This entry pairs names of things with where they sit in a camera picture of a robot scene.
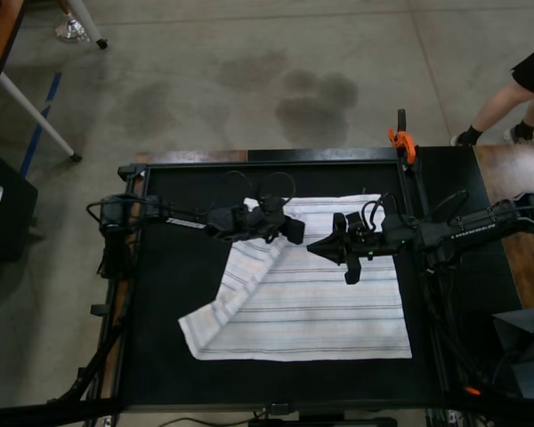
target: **black table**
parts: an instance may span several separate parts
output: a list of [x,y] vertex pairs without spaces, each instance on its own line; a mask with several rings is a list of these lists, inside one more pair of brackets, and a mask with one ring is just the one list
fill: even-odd
[[[171,165],[147,166],[143,179],[131,183],[130,189],[134,186],[141,194],[158,194],[181,205],[207,207],[219,178],[235,169],[252,180],[273,171],[291,173],[298,197],[390,191],[402,199],[408,191],[401,183],[394,149],[231,152],[211,156],[219,162],[215,164],[201,164],[201,157],[193,153],[182,156]],[[462,188],[471,194],[464,214],[489,205],[471,149],[427,148],[421,150],[421,158],[430,205]],[[177,163],[179,159],[189,163]],[[274,189],[284,194],[282,185]],[[238,201],[244,192],[243,186],[235,185],[221,194],[218,205]],[[151,225],[142,232],[132,324],[119,350],[109,356],[103,384],[92,392],[117,396],[131,410],[258,410],[274,403],[289,404],[294,410],[328,410],[427,407],[442,402],[417,274],[411,260],[402,255],[395,263],[412,359],[288,363],[194,359],[177,320],[214,299],[229,249],[194,230]],[[521,308],[500,243],[466,256],[463,267],[465,280],[459,286],[469,310],[486,315]],[[119,310],[119,288],[122,295],[122,288],[130,285],[109,287],[108,303],[114,311]],[[498,351],[496,339],[488,338],[489,316],[469,328],[473,341]]]

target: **wooden board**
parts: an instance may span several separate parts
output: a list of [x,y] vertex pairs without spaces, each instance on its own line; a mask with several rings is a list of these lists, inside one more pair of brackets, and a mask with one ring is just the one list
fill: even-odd
[[0,73],[20,26],[23,5],[24,0],[2,0],[0,6]]
[[[475,147],[491,203],[534,191],[534,146]],[[522,305],[534,307],[534,235],[515,234],[503,239]]]

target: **table leg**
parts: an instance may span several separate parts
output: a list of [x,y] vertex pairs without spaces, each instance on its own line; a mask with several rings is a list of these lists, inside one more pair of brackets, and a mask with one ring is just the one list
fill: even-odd
[[87,33],[89,38],[93,40],[101,49],[106,49],[107,39],[101,38],[101,33],[99,33],[99,30],[97,29],[97,27],[95,27],[95,23],[93,22],[89,11],[87,11],[87,8],[83,4],[83,1],[68,0],[68,3],[69,6],[71,6],[71,9],[73,9],[73,12],[76,13],[77,17],[79,18],[79,21],[81,22],[81,25],[83,25],[83,28],[85,28],[85,32]]
[[73,149],[65,142],[63,138],[57,133],[55,129],[53,129],[53,126],[50,125],[50,123],[45,120],[44,116],[42,116],[39,111],[32,105],[32,103],[24,96],[24,94],[21,92],[18,87],[14,83],[12,83],[12,80],[10,80],[6,74],[2,73],[0,74],[0,83],[4,87],[8,93],[14,97],[14,99],[20,103],[20,105],[39,123],[40,126],[44,128],[46,132],[50,134],[50,136],[53,138],[54,141],[56,141],[60,147],[69,154],[69,158],[73,160],[74,162],[80,162],[81,156],[79,156]]

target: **white towel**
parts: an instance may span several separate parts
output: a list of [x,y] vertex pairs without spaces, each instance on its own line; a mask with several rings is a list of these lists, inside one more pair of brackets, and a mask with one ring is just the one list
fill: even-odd
[[[192,355],[201,360],[411,358],[392,257],[360,259],[360,282],[346,285],[345,265],[306,250],[330,234],[334,213],[359,211],[377,198],[296,198],[285,213],[305,222],[302,245],[283,237],[270,245],[261,239],[233,244],[215,301],[179,320]],[[246,204],[256,202],[246,199]],[[383,218],[380,208],[375,223]]]

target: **orange clamp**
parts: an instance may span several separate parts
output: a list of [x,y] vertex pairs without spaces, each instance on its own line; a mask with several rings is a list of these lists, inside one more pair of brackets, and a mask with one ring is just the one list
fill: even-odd
[[413,143],[411,135],[406,132],[405,109],[398,110],[398,132],[393,133],[393,129],[390,129],[388,135],[395,149],[406,150],[408,153],[408,165],[413,165],[416,162],[416,146]]

